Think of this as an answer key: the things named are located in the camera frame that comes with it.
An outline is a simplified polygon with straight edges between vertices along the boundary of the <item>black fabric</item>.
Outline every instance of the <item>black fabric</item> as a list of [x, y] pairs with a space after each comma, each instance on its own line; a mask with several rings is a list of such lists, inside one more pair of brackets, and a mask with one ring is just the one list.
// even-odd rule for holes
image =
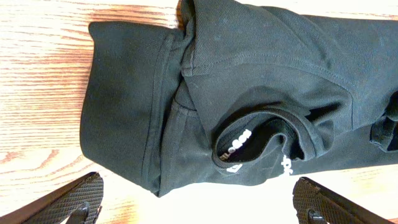
[[86, 157], [157, 196], [398, 163], [398, 22], [181, 8], [184, 31], [90, 25]]

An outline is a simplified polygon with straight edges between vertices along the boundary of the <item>wooden table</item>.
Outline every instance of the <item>wooden table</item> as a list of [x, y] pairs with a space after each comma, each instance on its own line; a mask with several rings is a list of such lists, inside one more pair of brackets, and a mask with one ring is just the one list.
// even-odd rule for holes
[[[301, 14], [398, 20], [395, 0], [242, 2]], [[294, 212], [285, 212], [292, 208], [297, 177], [257, 187], [196, 184], [158, 199], [82, 156], [79, 122], [93, 55], [88, 24], [134, 21], [174, 28], [177, 5], [176, 0], [0, 2], [0, 215], [98, 170], [105, 181], [98, 223], [297, 222]], [[398, 165], [308, 176], [382, 217], [398, 217]], [[214, 199], [221, 194], [235, 196]]]

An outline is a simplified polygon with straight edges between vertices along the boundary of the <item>white logo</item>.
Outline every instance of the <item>white logo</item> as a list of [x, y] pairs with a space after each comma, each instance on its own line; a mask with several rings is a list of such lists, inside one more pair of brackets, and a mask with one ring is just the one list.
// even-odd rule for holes
[[[243, 143], [245, 143], [246, 140], [248, 140], [250, 138], [250, 136], [251, 136], [251, 131], [249, 131], [247, 129], [244, 130], [244, 132], [242, 133], [242, 135], [240, 135], [238, 137], [238, 139], [235, 139], [234, 141], [232, 141], [232, 146], [229, 147], [228, 152], [225, 152], [222, 156], [220, 156], [220, 159], [222, 161], [227, 160], [232, 155], [232, 153], [236, 152], [236, 150], [238, 150], [240, 147], [243, 146]], [[236, 173], [241, 167], [242, 167], [242, 164], [235, 165], [235, 166], [228, 168], [227, 171]]]
[[292, 161], [284, 155], [283, 161], [280, 163], [284, 167], [284, 173], [279, 175], [279, 177], [287, 177], [293, 174]]

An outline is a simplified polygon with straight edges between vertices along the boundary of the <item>wood grain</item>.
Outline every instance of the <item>wood grain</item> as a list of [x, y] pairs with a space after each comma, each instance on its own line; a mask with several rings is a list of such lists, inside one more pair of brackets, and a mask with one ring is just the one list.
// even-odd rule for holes
[[[241, 2], [301, 14], [398, 20], [393, 0]], [[105, 181], [98, 223], [295, 223], [294, 212], [284, 212], [292, 208], [289, 194], [297, 177], [256, 187], [195, 184], [157, 199], [82, 156], [80, 113], [93, 54], [88, 24], [132, 21], [175, 28], [177, 5], [176, 0], [0, 2], [0, 215], [98, 170]], [[382, 217], [398, 217], [398, 166], [308, 176]], [[234, 197], [214, 200], [220, 195]], [[239, 205], [238, 216], [231, 205]], [[225, 211], [230, 215], [221, 215]]]

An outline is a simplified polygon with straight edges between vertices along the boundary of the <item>light wood floor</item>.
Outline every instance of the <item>light wood floor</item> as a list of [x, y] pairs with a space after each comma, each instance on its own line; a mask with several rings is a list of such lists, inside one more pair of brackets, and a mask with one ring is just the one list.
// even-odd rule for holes
[[[398, 20], [395, 0], [241, 2], [301, 14]], [[134, 21], [174, 28], [177, 4], [0, 1], [0, 216], [98, 170], [105, 181], [98, 223], [297, 223], [286, 209], [292, 208], [297, 177], [257, 187], [196, 184], [158, 199], [82, 156], [79, 122], [93, 54], [88, 24]], [[384, 218], [398, 217], [398, 165], [307, 176]], [[234, 197], [218, 200], [220, 195]]]

